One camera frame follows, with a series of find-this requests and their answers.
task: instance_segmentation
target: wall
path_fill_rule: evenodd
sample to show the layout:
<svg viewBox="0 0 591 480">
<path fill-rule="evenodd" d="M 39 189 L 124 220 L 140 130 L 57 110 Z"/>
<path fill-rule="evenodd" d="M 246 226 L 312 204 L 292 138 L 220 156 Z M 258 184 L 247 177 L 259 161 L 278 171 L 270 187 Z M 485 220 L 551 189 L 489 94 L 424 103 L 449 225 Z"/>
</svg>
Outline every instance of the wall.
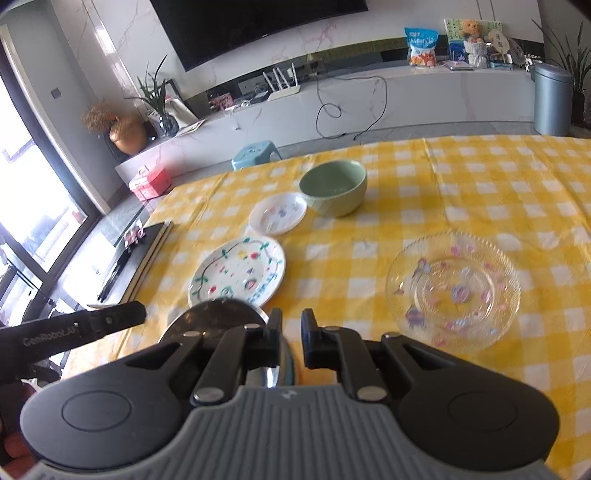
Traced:
<svg viewBox="0 0 591 480">
<path fill-rule="evenodd" d="M 92 0 L 51 0 L 60 28 L 97 98 L 131 108 L 134 83 L 106 32 Z"/>
<path fill-rule="evenodd" d="M 105 203 L 123 186 L 115 172 L 118 162 L 104 139 L 80 121 L 96 96 L 68 47 L 51 4 L 37 0 L 17 7 L 1 23 L 8 26 L 31 87 L 53 127 L 100 197 L 95 203 L 105 210 Z M 61 92 L 57 99 L 50 93 L 55 88 Z"/>
<path fill-rule="evenodd" d="M 563 46 L 566 47 L 564 36 L 568 35 L 570 46 L 575 48 L 579 25 L 583 21 L 583 35 L 581 45 L 583 48 L 591 46 L 591 22 L 586 19 L 576 7 L 567 0 L 538 0 L 540 5 L 540 17 L 542 26 L 546 29 L 548 26 L 556 33 Z M 549 58 L 560 63 L 560 56 L 550 43 L 544 40 L 544 49 Z M 587 74 L 585 88 L 591 92 L 591 74 Z"/>
<path fill-rule="evenodd" d="M 54 0 L 82 4 L 83 0 Z M 185 98 L 282 60 L 352 43 L 403 37 L 408 25 L 444 32 L 444 18 L 502 21 L 508 35 L 542 41 L 531 22 L 540 19 L 536 0 L 367 0 L 368 12 L 314 22 L 225 53 L 185 72 L 150 0 L 93 0 L 93 6 L 132 79 L 155 69 L 164 55 L 163 76 L 174 78 Z"/>
</svg>

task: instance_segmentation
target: light blue stool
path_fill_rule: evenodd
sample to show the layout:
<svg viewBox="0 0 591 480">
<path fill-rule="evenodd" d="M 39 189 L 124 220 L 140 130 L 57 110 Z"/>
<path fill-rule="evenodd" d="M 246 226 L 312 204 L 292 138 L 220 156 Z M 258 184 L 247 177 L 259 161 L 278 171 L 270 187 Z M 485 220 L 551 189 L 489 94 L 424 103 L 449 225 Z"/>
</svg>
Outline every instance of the light blue stool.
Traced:
<svg viewBox="0 0 591 480">
<path fill-rule="evenodd" d="M 281 155 L 273 142 L 264 140 L 262 142 L 251 143 L 244 147 L 232 159 L 232 168 L 242 170 L 243 168 L 253 167 L 269 163 L 270 161 L 281 160 Z"/>
</svg>

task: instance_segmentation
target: glass door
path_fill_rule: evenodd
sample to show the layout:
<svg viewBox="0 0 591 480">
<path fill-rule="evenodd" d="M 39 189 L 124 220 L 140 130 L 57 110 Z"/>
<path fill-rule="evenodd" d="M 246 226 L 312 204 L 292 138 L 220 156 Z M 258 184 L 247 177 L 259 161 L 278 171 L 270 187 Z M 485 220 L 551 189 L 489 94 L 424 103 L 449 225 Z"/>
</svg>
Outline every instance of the glass door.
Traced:
<svg viewBox="0 0 591 480">
<path fill-rule="evenodd" d="M 56 306 L 56 281 L 99 212 L 38 123 L 1 48 L 0 77 L 1 327 Z"/>
</svg>

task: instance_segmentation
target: gray trash can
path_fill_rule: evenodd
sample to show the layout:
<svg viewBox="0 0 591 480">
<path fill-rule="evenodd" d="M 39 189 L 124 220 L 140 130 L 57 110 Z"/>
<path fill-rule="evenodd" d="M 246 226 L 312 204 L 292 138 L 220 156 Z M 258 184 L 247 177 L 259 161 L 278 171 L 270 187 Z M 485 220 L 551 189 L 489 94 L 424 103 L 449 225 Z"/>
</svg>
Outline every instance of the gray trash can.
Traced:
<svg viewBox="0 0 591 480">
<path fill-rule="evenodd" d="M 547 63 L 536 63 L 534 128 L 542 135 L 565 137 L 569 134 L 573 107 L 573 76 Z"/>
</svg>

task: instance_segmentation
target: snack bag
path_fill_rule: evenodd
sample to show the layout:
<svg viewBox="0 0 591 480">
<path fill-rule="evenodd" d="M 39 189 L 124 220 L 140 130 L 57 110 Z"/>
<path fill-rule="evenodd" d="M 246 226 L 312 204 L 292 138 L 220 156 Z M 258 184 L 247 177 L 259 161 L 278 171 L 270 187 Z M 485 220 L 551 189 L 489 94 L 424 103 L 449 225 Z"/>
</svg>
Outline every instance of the snack bag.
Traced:
<svg viewBox="0 0 591 480">
<path fill-rule="evenodd" d="M 437 58 L 435 57 L 435 45 L 439 38 L 436 30 L 426 28 L 404 28 L 407 36 L 408 56 L 410 65 L 435 67 Z"/>
</svg>

